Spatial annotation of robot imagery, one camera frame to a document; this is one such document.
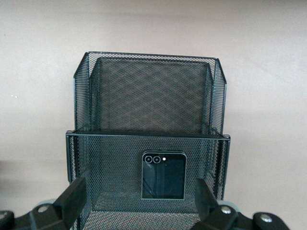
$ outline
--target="smartphone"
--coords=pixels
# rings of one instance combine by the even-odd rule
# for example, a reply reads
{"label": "smartphone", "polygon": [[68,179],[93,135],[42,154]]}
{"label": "smartphone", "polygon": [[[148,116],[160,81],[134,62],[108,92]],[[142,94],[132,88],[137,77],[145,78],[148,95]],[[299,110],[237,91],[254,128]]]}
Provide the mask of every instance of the smartphone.
{"label": "smartphone", "polygon": [[146,151],[142,155],[142,199],[184,199],[187,156]]}

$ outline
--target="mesh file organizer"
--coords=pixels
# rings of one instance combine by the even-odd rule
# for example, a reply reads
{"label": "mesh file organizer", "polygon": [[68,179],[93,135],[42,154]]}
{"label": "mesh file organizer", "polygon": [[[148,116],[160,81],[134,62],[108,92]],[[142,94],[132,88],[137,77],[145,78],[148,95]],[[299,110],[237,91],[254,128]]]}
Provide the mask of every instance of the mesh file organizer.
{"label": "mesh file organizer", "polygon": [[[69,180],[87,181],[74,229],[189,229],[199,220],[196,178],[223,198],[230,137],[222,134],[226,82],[218,59],[89,52],[74,84]],[[184,200],[141,199],[148,150],[186,154]]]}

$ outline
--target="beige surface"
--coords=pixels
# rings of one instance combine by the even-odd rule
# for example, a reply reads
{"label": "beige surface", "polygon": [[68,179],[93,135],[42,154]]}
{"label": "beige surface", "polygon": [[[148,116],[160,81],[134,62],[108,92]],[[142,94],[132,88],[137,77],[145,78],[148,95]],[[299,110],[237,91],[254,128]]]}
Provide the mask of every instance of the beige surface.
{"label": "beige surface", "polygon": [[306,1],[0,1],[0,209],[68,185],[65,131],[86,51],[217,57],[232,136],[225,199],[306,229]]}

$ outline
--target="phone camera module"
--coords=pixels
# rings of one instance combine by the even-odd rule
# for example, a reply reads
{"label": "phone camera module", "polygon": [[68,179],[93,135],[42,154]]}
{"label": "phone camera module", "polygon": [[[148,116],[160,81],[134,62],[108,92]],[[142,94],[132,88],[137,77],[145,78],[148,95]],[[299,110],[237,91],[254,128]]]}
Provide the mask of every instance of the phone camera module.
{"label": "phone camera module", "polygon": [[151,156],[146,156],[145,162],[149,164],[149,163],[153,162],[153,158]]}
{"label": "phone camera module", "polygon": [[158,157],[158,156],[155,156],[155,157],[153,158],[153,161],[154,161],[156,164],[158,164],[158,163],[160,163],[161,158]]}

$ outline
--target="mesh tray bottom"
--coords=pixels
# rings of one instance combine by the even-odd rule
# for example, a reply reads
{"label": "mesh tray bottom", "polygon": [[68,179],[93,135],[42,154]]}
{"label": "mesh tray bottom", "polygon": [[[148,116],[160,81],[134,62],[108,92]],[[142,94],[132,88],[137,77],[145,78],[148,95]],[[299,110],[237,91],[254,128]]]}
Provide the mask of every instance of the mesh tray bottom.
{"label": "mesh tray bottom", "polygon": [[196,213],[94,212],[84,230],[188,230],[197,221]]}

